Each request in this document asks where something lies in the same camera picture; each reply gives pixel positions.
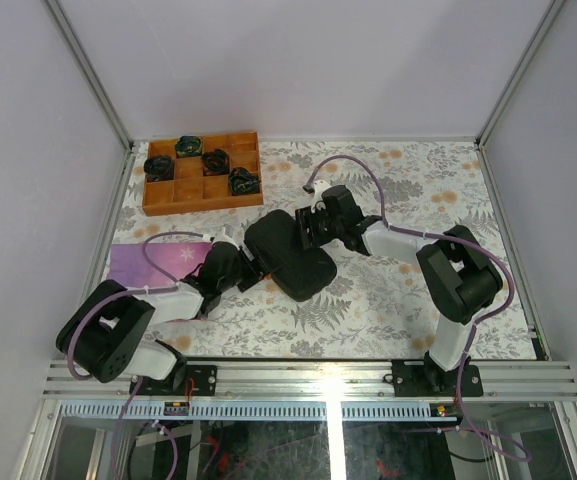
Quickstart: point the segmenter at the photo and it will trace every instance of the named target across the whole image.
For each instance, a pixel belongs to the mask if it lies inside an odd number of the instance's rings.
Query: aluminum frame
[[[85,298],[100,280],[108,254],[114,227],[121,203],[130,178],[134,156],[130,154],[132,139],[112,105],[101,81],[90,63],[76,33],[74,32],[59,0],[43,0],[55,25],[68,45],[82,75],[89,84],[101,110],[108,119],[119,142],[127,149],[124,163],[118,175],[111,204],[108,209],[104,230],[95,250],[94,260],[83,292]],[[475,140],[482,172],[489,189],[491,202],[497,216],[508,259],[515,273],[519,294],[529,327],[539,335],[541,322],[532,295],[525,281],[524,269],[515,248],[512,232],[508,228],[505,213],[490,170],[485,146],[498,124],[506,107],[513,98],[517,86],[535,58],[551,27],[563,11],[568,0],[552,0],[539,26],[524,50],[520,61],[507,82],[495,108]],[[540,336],[546,355],[550,355],[545,338]],[[220,368],[215,401],[312,401],[324,395],[324,379],[331,376],[340,378],[344,385],[343,401],[380,402],[384,405],[409,402],[410,399],[397,398],[392,388],[384,384],[383,375],[390,373],[390,363],[375,362],[285,362],[285,361],[230,361],[195,360],[191,363],[215,364]],[[531,361],[478,361],[474,362],[481,371],[481,381],[485,396],[466,399],[468,403],[504,402],[554,402],[555,418],[560,432],[567,460],[577,476],[577,385],[567,362]],[[100,399],[124,402],[128,396],[130,379],[120,377],[109,384],[77,384],[65,367],[63,360],[55,360],[43,392],[42,403],[33,428],[22,451],[17,478],[38,479],[47,474],[47,460],[55,448],[56,432],[62,421],[61,407],[64,400]],[[450,398],[425,398],[419,401],[443,402]],[[198,456],[199,450],[193,452]]]
[[[484,396],[468,403],[577,402],[577,384],[567,362],[473,361],[480,370]],[[327,381],[340,379],[342,402],[452,402],[452,397],[395,397],[383,381],[391,373],[388,361],[272,361],[191,360],[191,365],[216,365],[215,396],[202,401],[313,401],[324,400]],[[128,398],[131,377],[122,375],[109,383],[78,382],[70,376],[65,360],[52,362],[43,398],[47,400],[117,400]],[[185,401],[183,397],[150,397],[151,400]]]
[[[515,94],[515,90],[519,86],[519,83],[528,71],[528,68],[532,64],[535,55],[539,51],[539,48],[543,44],[552,26],[555,24],[568,2],[569,0],[552,0],[550,2],[550,5],[541,18],[539,25],[537,26],[537,29],[533,33],[530,41],[528,42],[528,45],[524,49],[519,62],[517,62],[517,66],[510,75],[510,78],[508,79],[508,82],[506,83],[501,96],[499,97],[499,100],[497,100],[497,103],[492,109],[492,112],[486,120],[486,123],[482,127],[481,132],[479,135],[477,135],[477,140],[475,143],[478,145],[485,146],[488,140],[490,140],[490,135],[497,126],[497,123],[499,123],[499,120],[504,114],[506,107],[512,100]]]
[[[66,12],[61,6],[59,0],[42,0],[42,3],[48,10],[50,17],[52,18],[55,27],[61,34],[66,46],[72,54],[73,60],[79,67],[79,71],[83,75],[86,83],[90,87],[90,90],[97,100],[99,108],[103,112],[104,116],[108,120],[110,127],[112,128],[117,140],[125,149],[129,149],[132,146],[132,138],[128,133],[128,130],[124,126],[123,121],[117,114],[115,107],[113,106],[106,89],[104,88],[101,80],[97,76],[92,63],[88,59],[88,55],[84,50],[79,37],[77,36],[75,30],[73,29]]]

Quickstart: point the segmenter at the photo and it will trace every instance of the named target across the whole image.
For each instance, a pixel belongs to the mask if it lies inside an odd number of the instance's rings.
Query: black mounting bracket
[[[457,369],[443,374],[444,388],[436,391],[428,381],[426,365],[422,360],[393,360],[392,385],[395,397],[454,397],[457,386]],[[462,397],[483,397],[484,389],[481,385],[479,369],[468,364],[464,369],[461,381]]]
[[[168,384],[161,381],[144,377],[136,396],[183,398],[186,396],[186,389],[194,385],[192,397],[214,397],[217,389],[217,370],[216,365],[186,365],[184,380],[176,389],[169,388]],[[130,383],[130,393],[135,389],[135,383],[133,379]]]

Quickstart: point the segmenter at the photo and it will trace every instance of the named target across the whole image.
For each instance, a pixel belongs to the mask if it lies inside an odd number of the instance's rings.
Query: wooden tray
[[[168,182],[146,181],[142,203],[146,215],[152,217],[263,205],[263,183],[260,193],[233,196],[228,187],[228,175],[204,176],[201,157],[176,158],[175,144],[178,140],[150,142],[148,158],[169,155],[175,161],[175,177]],[[244,167],[261,180],[257,132],[206,135],[202,140],[202,153],[220,148],[230,156],[230,169]]]

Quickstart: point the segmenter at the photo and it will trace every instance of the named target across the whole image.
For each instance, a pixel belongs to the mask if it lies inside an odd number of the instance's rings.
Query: metal rail
[[[577,384],[567,362],[478,361],[484,396],[475,402],[576,402]],[[198,361],[192,365],[217,365],[214,401],[313,401],[325,397],[326,380],[341,379],[343,402],[448,402],[448,397],[400,398],[383,381],[391,373],[390,362],[290,362],[290,361]],[[78,382],[65,360],[52,363],[43,397],[55,400],[125,400],[131,378]],[[183,398],[151,397],[152,400]]]

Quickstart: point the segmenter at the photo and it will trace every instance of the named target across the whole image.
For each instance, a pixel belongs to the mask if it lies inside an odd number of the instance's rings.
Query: floral tablecloth
[[[137,145],[113,243],[139,243],[168,230],[215,234],[224,225],[234,227],[235,239],[242,241],[245,228],[267,212],[280,208],[292,214],[308,205],[310,197],[301,186],[313,166],[330,155],[346,153],[367,162],[380,178],[391,223],[438,232],[462,223],[483,246],[506,258],[471,143],[262,142],[260,153],[263,206],[146,217],[141,201],[147,143]],[[347,185],[364,213],[378,213],[377,191],[357,165],[337,160],[327,164],[318,178]],[[264,280],[243,294],[236,289],[225,294],[206,320],[157,325],[147,337],[162,339],[187,355],[421,357],[435,339],[439,315],[419,268],[363,257],[339,242],[324,248],[335,260],[338,274],[311,300],[296,303],[271,280]],[[506,292],[504,286],[498,301]],[[518,300],[484,322],[472,354],[486,359],[535,358]]]

